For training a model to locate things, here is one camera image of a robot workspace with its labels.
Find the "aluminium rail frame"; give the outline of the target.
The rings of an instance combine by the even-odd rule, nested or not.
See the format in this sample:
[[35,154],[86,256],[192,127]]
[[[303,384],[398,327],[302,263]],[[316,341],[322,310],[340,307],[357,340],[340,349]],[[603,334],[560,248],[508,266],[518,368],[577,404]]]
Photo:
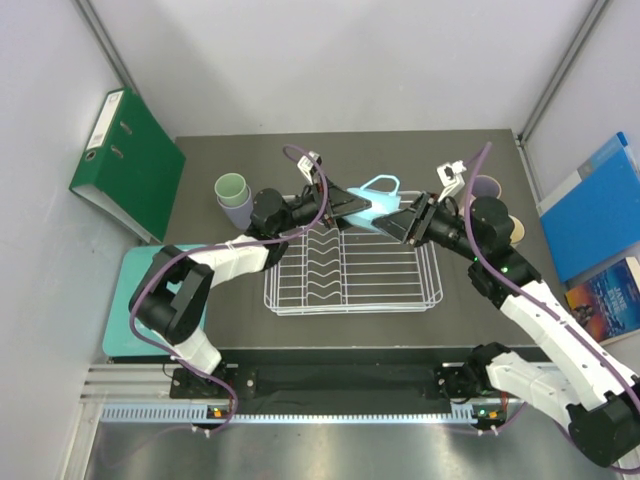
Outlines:
[[611,479],[537,411],[508,404],[505,432],[478,434],[495,398],[422,399],[416,413],[323,413],[323,398],[243,410],[174,399],[173,367],[89,369],[63,479]]

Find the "white wire dish rack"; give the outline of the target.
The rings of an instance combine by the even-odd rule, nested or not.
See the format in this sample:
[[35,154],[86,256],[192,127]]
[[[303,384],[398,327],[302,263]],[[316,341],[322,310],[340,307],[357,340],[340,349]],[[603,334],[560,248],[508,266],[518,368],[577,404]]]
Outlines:
[[424,312],[443,297],[432,244],[356,227],[314,227],[265,273],[264,304],[279,316]]

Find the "green cup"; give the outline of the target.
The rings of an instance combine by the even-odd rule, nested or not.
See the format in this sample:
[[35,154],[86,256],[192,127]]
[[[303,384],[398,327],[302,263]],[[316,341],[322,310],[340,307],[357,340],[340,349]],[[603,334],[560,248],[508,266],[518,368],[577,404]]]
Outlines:
[[238,173],[221,175],[214,184],[214,191],[217,199],[230,208],[242,205],[249,197],[246,180]]

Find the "cream mug black handle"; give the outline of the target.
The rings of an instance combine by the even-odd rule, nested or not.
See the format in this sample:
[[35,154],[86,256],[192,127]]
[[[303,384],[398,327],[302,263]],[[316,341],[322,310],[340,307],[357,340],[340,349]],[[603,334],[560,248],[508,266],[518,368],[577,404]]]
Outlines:
[[510,215],[510,219],[513,222],[513,230],[510,235],[510,244],[516,246],[524,239],[526,230],[524,224],[517,217]]

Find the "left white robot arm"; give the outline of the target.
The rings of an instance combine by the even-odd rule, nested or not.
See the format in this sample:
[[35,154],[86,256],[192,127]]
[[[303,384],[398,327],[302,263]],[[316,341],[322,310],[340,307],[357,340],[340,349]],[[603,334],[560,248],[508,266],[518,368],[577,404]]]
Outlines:
[[283,234],[319,220],[328,228],[346,227],[346,217],[369,209],[372,202],[333,183],[307,185],[289,200],[277,190],[259,191],[244,234],[191,254],[169,245],[161,248],[129,301],[133,318],[162,339],[160,346],[194,370],[192,384],[205,396],[226,387],[227,374],[218,366],[220,352],[200,321],[209,291],[241,275],[275,266],[289,242]]

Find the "purple cup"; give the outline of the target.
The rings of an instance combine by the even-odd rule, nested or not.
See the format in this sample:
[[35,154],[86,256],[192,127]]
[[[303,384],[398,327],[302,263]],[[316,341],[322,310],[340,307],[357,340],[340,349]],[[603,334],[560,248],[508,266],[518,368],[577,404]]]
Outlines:
[[238,206],[229,207],[220,199],[217,202],[231,223],[240,230],[246,230],[251,224],[253,211],[253,198],[251,188],[247,188],[247,199]]

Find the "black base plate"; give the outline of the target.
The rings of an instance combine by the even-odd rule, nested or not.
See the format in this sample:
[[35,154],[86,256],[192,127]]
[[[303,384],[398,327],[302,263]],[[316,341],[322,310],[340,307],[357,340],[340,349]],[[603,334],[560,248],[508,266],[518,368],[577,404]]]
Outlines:
[[225,349],[214,375],[245,415],[448,413],[497,395],[476,347]]

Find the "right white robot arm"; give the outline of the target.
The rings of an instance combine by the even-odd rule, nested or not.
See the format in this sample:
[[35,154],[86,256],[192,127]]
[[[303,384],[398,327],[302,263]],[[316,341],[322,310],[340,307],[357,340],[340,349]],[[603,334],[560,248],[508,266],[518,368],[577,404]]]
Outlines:
[[639,376],[579,326],[540,273],[512,245],[506,205],[479,197],[463,214],[421,195],[409,207],[374,220],[395,240],[436,243],[470,260],[474,288],[516,323],[553,363],[545,372],[514,350],[492,343],[465,363],[476,394],[512,394],[551,418],[592,463],[611,467],[639,446]]

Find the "pink mug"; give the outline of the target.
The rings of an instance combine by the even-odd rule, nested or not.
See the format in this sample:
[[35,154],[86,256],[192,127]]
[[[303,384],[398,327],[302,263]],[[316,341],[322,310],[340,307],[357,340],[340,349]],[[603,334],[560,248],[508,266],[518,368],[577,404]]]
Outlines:
[[[466,184],[458,195],[458,206],[461,214],[464,212],[464,202],[468,186],[469,184]],[[479,197],[500,198],[501,195],[502,186],[494,177],[489,175],[478,175],[476,177],[471,189],[471,201]]]

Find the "Jane Eyre book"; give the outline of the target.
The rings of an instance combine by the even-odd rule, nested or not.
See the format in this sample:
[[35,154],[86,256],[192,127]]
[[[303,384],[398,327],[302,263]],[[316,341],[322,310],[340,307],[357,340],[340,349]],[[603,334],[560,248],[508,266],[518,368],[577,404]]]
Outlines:
[[569,311],[598,343],[639,329],[639,261],[626,257],[565,294]]

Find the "teal cutting board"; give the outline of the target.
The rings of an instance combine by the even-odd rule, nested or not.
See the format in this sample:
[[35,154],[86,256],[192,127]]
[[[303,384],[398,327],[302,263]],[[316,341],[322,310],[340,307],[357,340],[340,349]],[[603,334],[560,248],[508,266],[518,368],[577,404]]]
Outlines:
[[135,247],[123,257],[112,305],[106,323],[102,349],[106,356],[115,359],[160,357],[167,353],[138,339],[129,325],[129,301],[146,271],[153,256],[161,246]]

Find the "blue folder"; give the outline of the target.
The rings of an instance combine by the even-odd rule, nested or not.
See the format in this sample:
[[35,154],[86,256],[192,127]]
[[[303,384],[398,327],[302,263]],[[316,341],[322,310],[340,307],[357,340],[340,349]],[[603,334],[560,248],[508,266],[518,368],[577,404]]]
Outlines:
[[568,282],[639,243],[639,165],[619,131],[537,205],[553,263]]

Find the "blue mug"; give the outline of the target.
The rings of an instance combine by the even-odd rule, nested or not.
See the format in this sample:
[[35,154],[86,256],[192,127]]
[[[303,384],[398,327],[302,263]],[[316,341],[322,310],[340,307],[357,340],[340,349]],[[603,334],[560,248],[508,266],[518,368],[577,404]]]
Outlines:
[[[389,191],[380,191],[372,188],[372,185],[380,180],[390,180],[395,186]],[[358,213],[344,217],[344,220],[353,227],[359,227],[371,232],[381,233],[381,230],[373,225],[373,221],[379,217],[392,214],[400,209],[401,196],[399,195],[400,180],[394,175],[378,175],[360,187],[349,187],[347,191],[358,197],[369,200],[371,206]]]

